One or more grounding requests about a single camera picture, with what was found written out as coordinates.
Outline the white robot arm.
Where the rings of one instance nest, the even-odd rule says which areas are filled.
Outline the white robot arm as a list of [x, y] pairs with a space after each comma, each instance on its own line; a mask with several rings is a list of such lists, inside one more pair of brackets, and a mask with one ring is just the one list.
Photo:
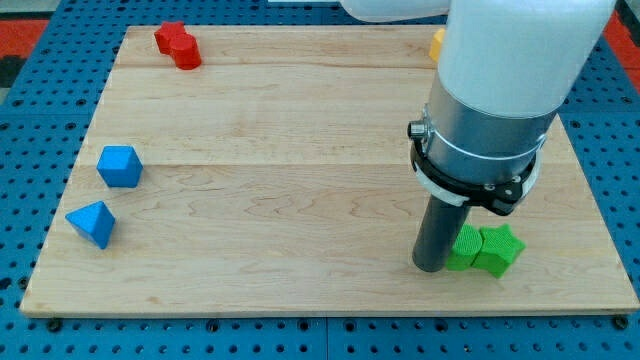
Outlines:
[[541, 147], [614, 0], [341, 0], [354, 18], [446, 15], [427, 157], [465, 183], [504, 183]]

